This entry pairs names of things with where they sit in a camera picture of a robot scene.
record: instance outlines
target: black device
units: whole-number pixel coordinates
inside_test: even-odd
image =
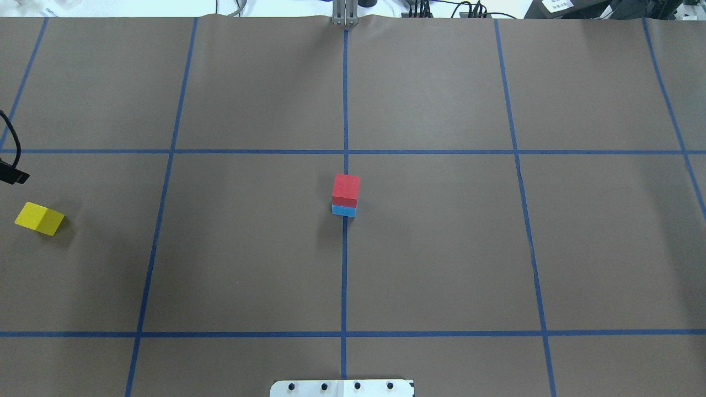
[[[573,7],[555,13],[532,0],[525,18],[593,19],[600,17],[610,5],[607,19],[674,19],[674,12],[683,0],[571,0]]]
[[[20,154],[22,154],[20,139],[17,137],[17,133],[15,132],[15,128],[12,126],[10,119],[2,110],[0,110],[0,117],[5,121],[5,124],[7,124],[7,128],[10,130],[10,134],[12,134],[12,138],[15,140],[15,146],[17,148],[15,160],[12,164],[0,160],[0,181],[8,184],[23,184],[27,181],[27,178],[29,178],[30,175],[27,172],[22,172],[17,169],[17,163],[20,161]]]

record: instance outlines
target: cube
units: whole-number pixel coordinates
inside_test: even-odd
[[[333,180],[333,195],[331,201],[334,206],[356,208],[358,206],[358,193],[360,192],[360,177],[356,175],[336,174]]]
[[[58,213],[34,203],[26,203],[25,207],[20,211],[20,215],[15,219],[15,223],[36,232],[53,236],[56,233],[56,229],[59,229],[63,219],[63,213]]]

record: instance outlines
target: blue tape line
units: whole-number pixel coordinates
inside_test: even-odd
[[[530,224],[530,212],[527,209],[527,196],[525,194],[525,182],[522,180],[522,165],[520,164],[520,152],[517,147],[517,135],[515,134],[515,120],[513,117],[513,107],[510,102],[510,90],[508,88],[508,77],[505,71],[505,59],[503,57],[503,42],[500,36],[500,26],[498,20],[493,20],[495,24],[495,36],[498,44],[498,59],[500,61],[500,71],[503,78],[503,91],[505,92],[505,107],[508,112],[508,123],[510,125],[510,137],[513,141],[513,151],[515,155],[515,169],[517,170],[517,183],[520,186],[520,199],[522,201],[522,213],[525,217],[525,231],[529,242],[529,252],[532,258],[532,272],[534,274],[534,293],[537,296],[537,309],[539,312],[539,323],[542,332],[546,332],[546,319],[544,317],[544,302],[542,301],[542,287],[539,284],[539,271],[537,270],[537,255],[534,251],[534,239],[532,238],[532,225]],[[554,382],[554,366],[551,363],[551,351],[549,349],[549,338],[542,336],[544,342],[544,358],[546,360],[546,373],[549,378],[549,390],[552,397],[556,397],[556,385]]]
[[[14,149],[0,150],[0,153],[14,153]],[[169,149],[22,149],[22,154],[168,154]]]
[[[521,155],[680,155],[679,150],[543,150],[521,149]]]
[[[706,328],[578,329],[542,331],[180,331],[142,332],[141,338],[509,338],[556,336],[706,335]],[[0,338],[135,338],[136,332],[0,331]]]
[[[691,178],[691,184],[694,187],[694,192],[696,193],[696,198],[699,202],[699,207],[701,207],[701,215],[704,220],[706,220],[706,203],[704,203],[703,196],[701,195],[701,189],[699,189],[699,184],[696,181],[696,176],[694,175],[694,170],[691,167],[691,161],[689,160],[689,154],[686,151],[686,145],[684,144],[684,139],[679,130],[679,124],[676,122],[676,116],[674,115],[674,109],[671,106],[671,101],[669,100],[669,95],[666,92],[666,87],[664,86],[664,80],[662,80],[662,73],[659,71],[659,64],[657,64],[657,57],[654,54],[654,47],[652,46],[652,38],[650,37],[650,29],[647,27],[647,19],[642,19],[642,27],[645,29],[645,38],[647,39],[647,47],[650,48],[650,57],[652,58],[652,65],[654,66],[654,73],[657,75],[657,82],[659,82],[659,89],[662,90],[662,96],[664,97],[664,102],[666,103],[666,108],[669,111],[669,118],[671,119],[671,125],[674,127],[674,133],[676,134],[676,139],[679,141],[679,148],[681,148],[681,153],[684,156],[684,163],[686,164],[686,169],[689,172],[689,177]]]
[[[343,173],[348,174],[348,29],[343,31]]]
[[[14,153],[2,149],[0,153]],[[174,149],[174,154],[258,154],[258,155],[341,155],[340,149]],[[350,155],[512,155],[504,149],[350,149]],[[682,155],[681,150],[582,150],[582,149],[519,149],[521,155]],[[170,149],[22,149],[35,154],[168,154]],[[690,155],[706,155],[706,150],[687,150]]]
[[[162,216],[164,215],[164,203],[167,200],[167,192],[169,191],[169,177],[172,174],[172,164],[174,162],[174,149],[177,146],[177,137],[179,135],[179,122],[181,121],[181,109],[184,107],[184,96],[186,95],[186,85],[189,81],[189,69],[191,67],[191,56],[193,54],[193,44],[196,41],[196,27],[198,26],[198,18],[193,19],[191,27],[191,41],[189,42],[189,52],[186,55],[186,65],[184,67],[184,78],[181,81],[181,93],[179,94],[179,104],[176,108],[176,117],[174,119],[174,131],[172,132],[172,144],[167,160],[167,171],[164,174],[164,184],[162,185],[162,195],[160,197],[160,208],[157,212],[157,223],[155,226],[155,235],[152,239],[152,251],[150,252],[150,263],[147,267],[147,276],[145,278],[145,287],[142,294],[142,303],[140,304],[140,316],[137,323],[137,336],[133,346],[133,355],[130,361],[130,372],[128,373],[128,381],[125,386],[125,397],[130,397],[132,393],[133,380],[135,378],[135,369],[137,367],[137,357],[140,351],[140,339],[143,325],[145,323],[145,312],[147,310],[147,301],[150,295],[150,284],[152,282],[152,272],[155,267],[155,257],[157,256],[157,241],[160,238],[160,230],[162,228]]]
[[[348,174],[348,29],[343,30],[343,173]],[[341,253],[341,379],[348,376],[348,218],[343,217]]]
[[[176,154],[340,155],[343,150],[316,149],[176,149]]]
[[[469,338],[542,336],[541,331],[349,331],[349,338]]]
[[[135,332],[0,331],[0,338],[135,338]]]
[[[500,149],[351,149],[352,155],[511,155],[512,150]]]
[[[547,331],[548,336],[706,335],[706,329],[588,329]]]
[[[142,332],[143,338],[339,338],[338,331]]]
[[[15,112],[17,111],[17,106],[20,103],[20,98],[22,97],[22,92],[25,90],[25,84],[27,84],[27,78],[30,76],[30,71],[32,70],[32,65],[35,63],[35,58],[37,57],[37,52],[40,50],[40,43],[42,42],[42,38],[44,37],[44,32],[47,31],[47,24],[49,22],[48,18],[44,18],[44,22],[42,23],[42,28],[40,29],[40,33],[37,36],[37,41],[35,42],[35,47],[32,49],[32,55],[30,55],[30,61],[27,63],[27,67],[25,68],[25,74],[22,76],[22,81],[20,82],[20,87],[17,89],[17,95],[15,95],[15,101],[12,102],[12,108],[10,109],[10,114],[8,114],[7,118],[12,121],[12,118],[15,116]],[[5,146],[5,139],[7,138],[7,133],[10,131],[10,129],[5,126],[5,129],[2,131],[2,137],[0,137],[0,149]]]
[[[348,330],[348,217],[343,217],[341,258],[341,379],[347,377],[346,332]]]

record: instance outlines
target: stacked blocks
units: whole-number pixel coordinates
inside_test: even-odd
[[[355,175],[336,174],[333,181],[333,196],[331,212],[335,215],[355,216],[360,192],[360,177]]]
[[[26,203],[20,215],[15,219],[15,223],[28,229],[53,236],[54,233],[56,233],[56,229],[59,229],[62,220],[64,220],[63,213],[58,213],[34,203]]]

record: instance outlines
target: wire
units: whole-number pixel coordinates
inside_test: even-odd
[[[245,6],[248,4],[248,0],[243,0],[243,5],[239,5],[238,1],[236,0],[235,4],[238,4],[238,9],[228,14],[228,16],[239,16],[243,12],[243,8],[245,8]]]
[[[410,18],[432,18],[429,0],[414,0],[414,8],[412,8],[412,0],[407,0],[407,3]]]
[[[458,11],[458,8],[467,5],[468,6],[468,14],[471,13],[471,8],[473,8],[473,4],[471,4],[469,1],[461,1],[460,3],[455,3],[456,8],[453,9],[453,12],[451,13],[451,18],[453,18],[454,15],[456,15],[456,11]]]
[[[15,147],[17,148],[17,151],[15,152],[15,161],[12,162],[12,168],[17,168],[17,163],[20,162],[20,155],[22,154],[20,139],[17,137],[17,133],[15,132],[15,128],[12,126],[10,119],[8,119],[8,117],[5,115],[5,112],[3,112],[2,110],[0,110],[0,117],[5,120],[7,128],[10,129],[10,134],[12,134],[12,139],[15,140]]]
[[[659,14],[657,14],[657,19],[664,18],[664,16],[662,14],[664,14],[664,9],[666,8],[667,0],[663,0],[663,1],[664,1],[664,3],[662,4],[662,9],[659,10]]]
[[[506,14],[506,13],[482,13],[479,16],[477,16],[477,18],[485,18],[485,16],[487,16],[487,15],[504,15],[504,16],[509,16],[512,19],[517,19],[516,17],[514,17],[510,14]]]

